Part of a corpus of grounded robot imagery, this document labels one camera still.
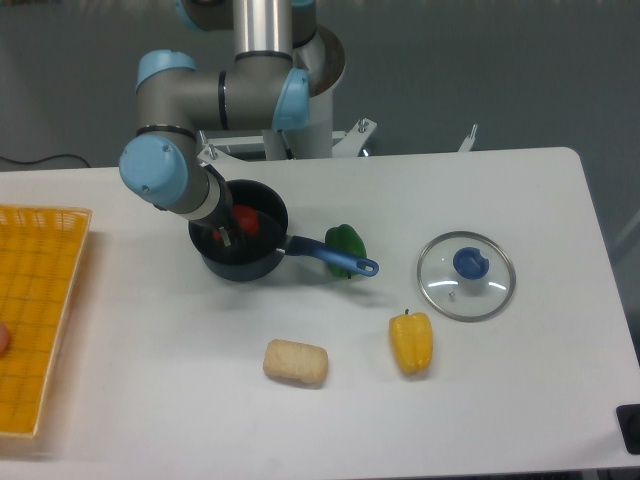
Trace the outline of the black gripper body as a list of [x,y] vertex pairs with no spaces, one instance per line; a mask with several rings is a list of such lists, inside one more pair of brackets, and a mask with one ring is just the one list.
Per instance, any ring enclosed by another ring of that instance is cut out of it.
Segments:
[[216,206],[208,215],[208,219],[217,230],[224,229],[228,234],[236,234],[239,227],[233,214],[232,193],[224,177],[213,166],[208,165],[205,170],[212,176],[212,180],[209,181],[210,186],[217,185],[219,192]]

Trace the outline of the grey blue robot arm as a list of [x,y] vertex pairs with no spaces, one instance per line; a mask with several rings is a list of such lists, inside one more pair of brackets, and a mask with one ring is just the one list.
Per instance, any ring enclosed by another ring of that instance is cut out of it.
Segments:
[[297,130],[307,126],[308,73],[294,50],[316,33],[313,1],[178,1],[197,31],[230,29],[234,66],[202,72],[187,54],[156,50],[139,62],[136,136],[124,148],[125,185],[156,208],[219,233],[224,246],[242,238],[224,179],[197,160],[207,130]]

